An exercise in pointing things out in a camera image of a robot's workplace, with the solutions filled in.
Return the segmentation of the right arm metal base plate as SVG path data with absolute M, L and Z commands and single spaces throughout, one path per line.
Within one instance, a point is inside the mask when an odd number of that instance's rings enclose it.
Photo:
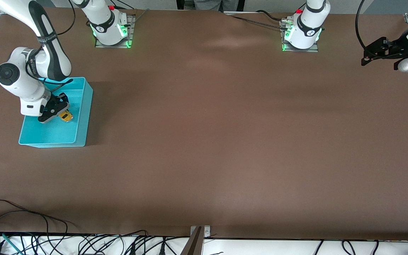
M 92 25 L 95 48 L 129 49 L 132 46 L 136 16 L 118 12 L 113 24 L 103 33 L 102 26 Z

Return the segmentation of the brown table mat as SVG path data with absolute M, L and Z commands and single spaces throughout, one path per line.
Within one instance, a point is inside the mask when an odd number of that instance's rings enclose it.
M 0 215 L 12 201 L 74 233 L 408 239 L 408 74 L 361 66 L 353 15 L 317 53 L 223 13 L 149 10 L 130 49 L 94 47 L 86 17 L 60 36 L 93 88 L 84 147 L 18 143 L 0 86 Z M 31 29 L 0 18 L 0 63 Z

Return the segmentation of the grey metal bracket plate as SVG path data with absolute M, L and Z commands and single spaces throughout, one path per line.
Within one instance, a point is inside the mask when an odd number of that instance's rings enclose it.
M 192 236 L 195 229 L 199 228 L 199 226 L 191 226 L 190 236 Z M 202 226 L 204 231 L 204 238 L 209 238 L 211 236 L 211 229 L 210 226 Z

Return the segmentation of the teal plastic bin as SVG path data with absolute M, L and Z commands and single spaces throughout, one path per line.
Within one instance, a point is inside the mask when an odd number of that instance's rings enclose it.
M 85 146 L 94 91 L 84 77 L 72 79 L 53 95 L 66 94 L 73 118 L 65 122 L 54 117 L 47 123 L 40 123 L 37 117 L 25 116 L 18 139 L 20 145 L 39 148 Z

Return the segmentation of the white lower ledge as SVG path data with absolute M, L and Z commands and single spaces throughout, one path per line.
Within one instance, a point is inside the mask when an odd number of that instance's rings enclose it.
M 28 236 L 9 239 L 24 255 L 158 255 L 165 241 L 166 255 L 180 255 L 187 238 L 142 236 Z M 17 255 L 0 237 L 0 255 Z M 202 255 L 408 255 L 408 242 L 341 240 L 205 239 Z

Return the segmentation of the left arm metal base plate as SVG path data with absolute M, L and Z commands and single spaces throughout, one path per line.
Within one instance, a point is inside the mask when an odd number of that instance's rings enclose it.
M 317 32 L 314 30 L 304 32 L 291 21 L 281 22 L 280 28 L 282 28 L 281 40 L 283 51 L 318 52 L 317 41 L 319 40 L 319 34 L 322 32 L 322 29 L 319 29 Z

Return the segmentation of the grey metal stand post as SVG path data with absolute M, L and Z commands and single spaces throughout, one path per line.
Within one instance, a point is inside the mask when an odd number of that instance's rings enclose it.
M 205 226 L 194 226 L 180 255 L 202 255 L 205 234 Z

